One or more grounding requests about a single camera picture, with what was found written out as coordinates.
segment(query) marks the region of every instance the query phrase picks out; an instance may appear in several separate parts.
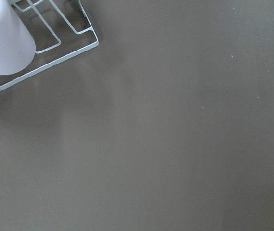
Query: white ceramic cup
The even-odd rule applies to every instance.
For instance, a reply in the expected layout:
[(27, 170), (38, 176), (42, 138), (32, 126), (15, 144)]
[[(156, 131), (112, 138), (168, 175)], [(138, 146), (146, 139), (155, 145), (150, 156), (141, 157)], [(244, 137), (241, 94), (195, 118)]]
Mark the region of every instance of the white ceramic cup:
[(0, 75), (27, 67), (35, 55), (35, 42), (16, 12), (0, 0)]

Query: dish rack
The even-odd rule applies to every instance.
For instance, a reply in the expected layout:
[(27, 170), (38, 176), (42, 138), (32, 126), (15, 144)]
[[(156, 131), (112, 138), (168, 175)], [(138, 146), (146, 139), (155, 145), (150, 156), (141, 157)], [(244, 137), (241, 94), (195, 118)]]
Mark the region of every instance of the dish rack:
[(80, 0), (9, 0), (36, 43), (24, 70), (0, 76), (0, 91), (99, 45)]

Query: white mug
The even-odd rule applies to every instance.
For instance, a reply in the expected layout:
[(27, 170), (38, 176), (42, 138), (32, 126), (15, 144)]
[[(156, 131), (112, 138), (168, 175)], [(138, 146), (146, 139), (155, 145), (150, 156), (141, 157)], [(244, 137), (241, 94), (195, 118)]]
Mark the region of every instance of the white mug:
[(0, 75), (27, 67), (35, 55), (35, 42), (16, 12), (0, 0)]

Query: white wire rack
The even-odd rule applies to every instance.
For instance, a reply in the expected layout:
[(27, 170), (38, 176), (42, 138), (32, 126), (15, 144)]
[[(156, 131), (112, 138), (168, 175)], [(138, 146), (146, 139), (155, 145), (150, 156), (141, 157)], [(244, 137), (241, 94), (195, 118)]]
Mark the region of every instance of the white wire rack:
[[(20, 4), (18, 3), (20, 0), (10, 0), (12, 7), (16, 10), (19, 11), (17, 12), (19, 16), (21, 16), (22, 14), (26, 14), (28, 11), (33, 10), (35, 15), (41, 20), (41, 22), (44, 24), (44, 26), (48, 29), (49, 33), (54, 37), (54, 41), (56, 41), (56, 43), (49, 45), (45, 48), (40, 49), (39, 51), (36, 51), (35, 57), (32, 61), (33, 63), (36, 62), (37, 64), (34, 64), (29, 68), (26, 68), (25, 70), (14, 74), (14, 75), (10, 75), (10, 76), (0, 76), (0, 91), (11, 87), (12, 85), (19, 83), (22, 80), (25, 80), (43, 70), (46, 70), (56, 64), (59, 64), (67, 59), (70, 59), (80, 53), (83, 53), (85, 51), (88, 51), (96, 46), (99, 45), (99, 41), (97, 38), (97, 35), (92, 27), (92, 24), (80, 2), (80, 0), (75, 0), (77, 6), (79, 7), (79, 10), (81, 12), (81, 14), (83, 15), (83, 20), (85, 21), (85, 28), (82, 28), (81, 30), (77, 30), (75, 28), (75, 26), (73, 26), (73, 23), (68, 20), (67, 16), (65, 15), (65, 12), (63, 12), (58, 3), (55, 3), (53, 0), (38, 0), (36, 2), (33, 3), (32, 0), (22, 0), (21, 2), (27, 2), (27, 6), (26, 7), (21, 7)], [(87, 32), (91, 32), (91, 36), (93, 37), (92, 39), (90, 39), (90, 42), (86, 43), (86, 44), (82, 44), (82, 46), (78, 46), (77, 48), (75, 48), (73, 51), (68, 51), (66, 53), (59, 55), (55, 55), (54, 58), (51, 59), (50, 58), (46, 58), (50, 57), (50, 53), (54, 52), (54, 53), (61, 53), (59, 52), (59, 50), (56, 49), (61, 49), (61, 44), (62, 44), (62, 40), (64, 40), (66, 38), (65, 35), (63, 35), (61, 37), (61, 31), (59, 31), (58, 35), (54, 28), (52, 28), (52, 26), (50, 25), (50, 23), (47, 22), (47, 20), (45, 19), (45, 17), (43, 16), (42, 12), (45, 12), (44, 10), (39, 10), (38, 7), (43, 3), (43, 2), (48, 2), (50, 6), (53, 7), (53, 10), (55, 10), (61, 17), (61, 19), (63, 20), (63, 22), (66, 23), (66, 26), (68, 26), (68, 29), (71, 29), (71, 31), (75, 34), (76, 37), (78, 37), (79, 40), (84, 40), (84, 37), (81, 37), (81, 35), (86, 34)]]

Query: gray surface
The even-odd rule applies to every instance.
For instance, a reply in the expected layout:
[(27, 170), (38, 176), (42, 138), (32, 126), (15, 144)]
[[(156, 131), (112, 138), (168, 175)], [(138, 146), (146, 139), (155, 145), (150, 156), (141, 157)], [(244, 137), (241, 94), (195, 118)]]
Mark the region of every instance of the gray surface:
[(101, 45), (0, 93), (0, 231), (274, 230), (274, 1), (84, 3)]

